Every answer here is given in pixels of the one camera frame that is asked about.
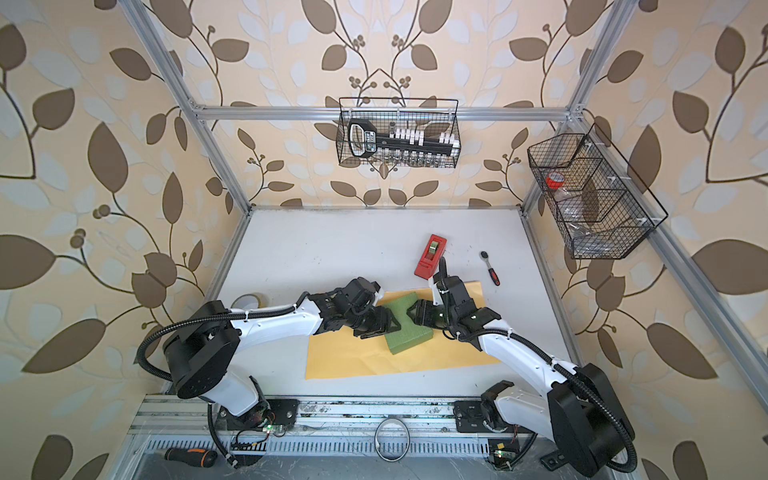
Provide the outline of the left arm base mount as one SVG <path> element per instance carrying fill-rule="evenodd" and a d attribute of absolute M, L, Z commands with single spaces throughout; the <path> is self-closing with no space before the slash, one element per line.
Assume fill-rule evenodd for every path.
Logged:
<path fill-rule="evenodd" d="M 295 398 L 275 398 L 260 401 L 256 406 L 239 416 L 221 407 L 226 429 L 231 431 L 262 430 L 267 426 L 291 429 L 298 418 L 300 401 Z"/>

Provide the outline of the yellow orange wrapping paper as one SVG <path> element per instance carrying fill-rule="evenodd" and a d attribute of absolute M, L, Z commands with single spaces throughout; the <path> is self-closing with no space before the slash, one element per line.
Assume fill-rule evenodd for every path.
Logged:
<path fill-rule="evenodd" d="M 305 378 L 346 379 L 493 365 L 498 361 L 442 333 L 401 353 L 390 352 L 383 336 L 361 340 L 351 330 L 312 336 Z"/>

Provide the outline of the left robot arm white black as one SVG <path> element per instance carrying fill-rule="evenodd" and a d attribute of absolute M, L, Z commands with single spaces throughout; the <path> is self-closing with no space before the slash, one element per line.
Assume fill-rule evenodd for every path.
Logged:
<path fill-rule="evenodd" d="M 330 292 L 304 292 L 287 306 L 227 309 L 207 302 L 182 322 L 148 335 L 137 347 L 136 363 L 147 373 L 173 384 L 180 399 L 202 398 L 242 417 L 262 401 L 253 378 L 229 371 L 236 356 L 249 348 L 284 338 L 310 337 L 344 327 L 369 339 L 401 330 L 400 322 L 378 302 L 380 286 L 362 277 Z"/>

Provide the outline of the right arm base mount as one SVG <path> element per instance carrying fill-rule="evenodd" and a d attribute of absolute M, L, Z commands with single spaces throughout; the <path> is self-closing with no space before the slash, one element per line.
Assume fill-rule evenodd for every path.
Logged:
<path fill-rule="evenodd" d="M 453 403 L 456 430 L 459 433 L 531 434 L 532 431 L 504 421 L 490 401 L 458 400 Z"/>

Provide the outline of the green gift box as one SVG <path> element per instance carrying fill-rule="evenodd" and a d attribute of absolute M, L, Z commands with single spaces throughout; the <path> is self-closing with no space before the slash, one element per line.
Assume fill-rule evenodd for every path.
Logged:
<path fill-rule="evenodd" d="M 392 355 L 403 353 L 433 338 L 431 328 L 416 325 L 408 315 L 408 309 L 419 301 L 420 298 L 416 293 L 410 293 L 384 304 L 400 325 L 399 330 L 385 335 L 387 347 Z"/>

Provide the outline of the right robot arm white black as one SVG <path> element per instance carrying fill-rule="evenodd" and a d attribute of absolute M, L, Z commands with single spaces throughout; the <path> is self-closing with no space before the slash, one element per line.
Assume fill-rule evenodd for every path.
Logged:
<path fill-rule="evenodd" d="M 621 473 L 637 469 L 634 429 L 599 367 L 559 359 L 516 333 L 496 311 L 478 307 L 464 282 L 448 273 L 444 259 L 430 288 L 432 301 L 419 300 L 410 307 L 412 320 L 499 360 L 527 385 L 520 388 L 503 380 L 481 394 L 485 429 L 505 433 L 520 426 L 546 437 L 586 477 L 603 468 Z"/>

